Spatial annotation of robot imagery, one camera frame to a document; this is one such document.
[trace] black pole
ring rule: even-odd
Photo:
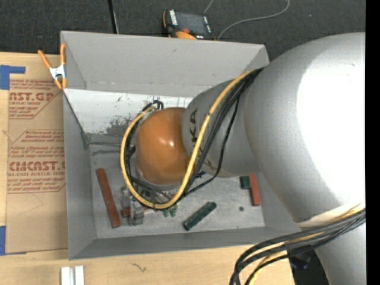
[[[118,25],[116,23],[115,12],[113,11],[112,0],[108,0],[109,13],[111,16],[112,29],[114,34],[119,34]]]

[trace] green object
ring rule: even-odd
[[[169,208],[169,213],[170,213],[171,217],[176,216],[176,212],[177,212],[177,205],[174,205],[174,206]]]
[[[251,181],[249,180],[249,176],[241,176],[240,179],[240,187],[242,189],[249,189],[251,187]]]
[[[168,217],[168,216],[169,216],[169,209],[162,210],[162,214],[163,214],[165,217]]]
[[[196,213],[194,213],[190,218],[184,221],[184,228],[189,231],[206,216],[208,216],[216,208],[216,203],[208,202],[205,206],[200,208]]]

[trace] black cord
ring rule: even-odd
[[[230,120],[230,123],[228,125],[228,128],[227,128],[227,131],[226,131],[226,134],[224,136],[224,140],[223,140],[223,143],[222,143],[222,146],[221,146],[221,150],[220,150],[220,155],[219,155],[219,162],[218,162],[218,168],[215,172],[215,174],[213,175],[212,178],[210,178],[209,180],[201,183],[200,185],[196,186],[195,188],[189,190],[188,192],[184,193],[180,198],[179,198],[179,201],[182,199],[182,198],[185,198],[187,197],[189,194],[195,192],[196,190],[199,190],[201,189],[202,187],[206,186],[208,183],[212,182],[219,174],[219,171],[221,169],[221,166],[223,164],[223,156],[224,156],[224,149],[226,148],[226,144],[227,144],[227,141],[228,141],[228,137],[230,136],[230,132],[231,132],[231,129],[232,129],[232,125],[233,125],[233,122],[235,120],[235,117],[236,117],[236,114],[238,113],[238,107],[239,107],[239,100],[240,98],[237,98],[237,102],[236,102],[236,105],[235,105],[235,109],[233,111],[233,115],[231,117],[231,120]]]
[[[112,0],[107,0],[108,1],[108,8],[109,8],[109,13],[110,13],[110,16],[111,16],[111,22],[112,22],[112,30],[113,30],[113,33],[114,34],[119,34],[119,31],[118,31],[118,25],[116,23],[116,18],[115,18],[115,12],[113,10],[113,4],[112,4]]]
[[[230,91],[230,93],[226,96],[226,99],[224,103],[221,105],[221,108],[215,118],[214,124],[211,127],[211,131],[209,133],[209,136],[207,138],[207,141],[204,144],[203,151],[197,161],[197,164],[194,168],[194,172],[192,176],[189,179],[188,186],[191,186],[195,179],[197,178],[197,174],[200,173],[201,168],[203,166],[204,161],[206,160],[208,151],[210,150],[210,147],[215,139],[215,136],[224,121],[224,118],[226,117],[227,113],[229,112],[231,106],[234,104],[235,101],[238,100],[240,95],[253,83],[257,75],[262,71],[261,69],[257,69],[249,73],[247,76],[245,76],[241,81]]]
[[[365,209],[361,210],[360,212],[353,214],[350,217],[346,217],[342,220],[339,220],[337,222],[325,225],[325,226],[319,226],[315,227],[313,229],[305,230],[304,232],[297,232],[292,235],[282,236],[278,237],[273,240],[268,240],[263,243],[260,243],[256,246],[253,246],[249,248],[246,252],[244,252],[238,259],[235,265],[235,271],[230,279],[230,284],[237,284],[240,285],[239,280],[239,274],[240,272],[250,263],[262,258],[266,257],[268,255],[281,252],[281,251],[287,251],[288,254],[296,255],[299,253],[307,252],[310,250],[314,250],[316,248],[319,248],[320,246],[332,241],[333,239],[337,238],[338,236],[347,233],[366,221],[366,211]],[[302,237],[306,237],[312,234],[321,233],[321,235],[318,235],[316,237],[312,237],[310,239],[293,242],[293,243],[285,243],[284,245],[281,245],[276,248],[272,248],[260,253],[257,253],[250,258],[242,261],[244,258],[246,258],[249,254],[252,254],[253,252],[260,250],[264,247],[268,247],[272,244],[277,244],[281,242],[286,242],[288,240],[295,240],[300,239]]]
[[[253,271],[253,273],[251,273],[251,275],[247,278],[247,280],[245,281],[244,285],[249,285],[249,283],[251,282],[251,280],[253,279],[253,277],[256,275],[256,273],[259,270],[263,269],[265,266],[273,264],[274,262],[277,262],[277,261],[279,261],[281,259],[286,259],[288,257],[289,257],[289,254],[285,254],[285,255],[282,255],[282,256],[280,256],[278,258],[271,259],[270,261],[265,262],[265,263],[261,264],[260,266],[256,267],[256,269]]]

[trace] gray box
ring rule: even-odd
[[[266,66],[263,45],[68,31],[61,41],[70,259],[245,245],[298,230],[260,173],[262,206],[251,206],[238,178],[216,179],[183,199],[175,217],[150,212],[142,225],[122,220],[113,229],[95,174],[106,170],[120,210],[119,146],[128,122],[153,99],[186,107],[200,92]],[[207,201],[218,207],[187,232],[182,222]]]

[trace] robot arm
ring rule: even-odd
[[[182,137],[189,153],[191,132],[199,132],[221,89],[223,85],[202,93],[186,110]],[[326,212],[363,204],[364,89],[364,33],[326,37],[285,53],[242,94],[220,175],[261,170],[303,228],[310,221],[325,223],[331,218]],[[231,115],[225,117],[203,171],[215,172]],[[331,284],[366,283],[365,237],[363,224],[316,250]]]
[[[164,210],[200,170],[224,177],[261,171],[302,229],[327,224],[365,207],[364,89],[364,33],[301,45],[262,70],[199,94],[186,109],[146,117],[136,137],[138,176],[155,189],[181,182],[164,203],[138,195],[125,171],[128,134],[148,112],[140,114],[123,138],[125,181],[137,200]],[[366,283],[365,237],[363,223],[317,248],[330,284]]]

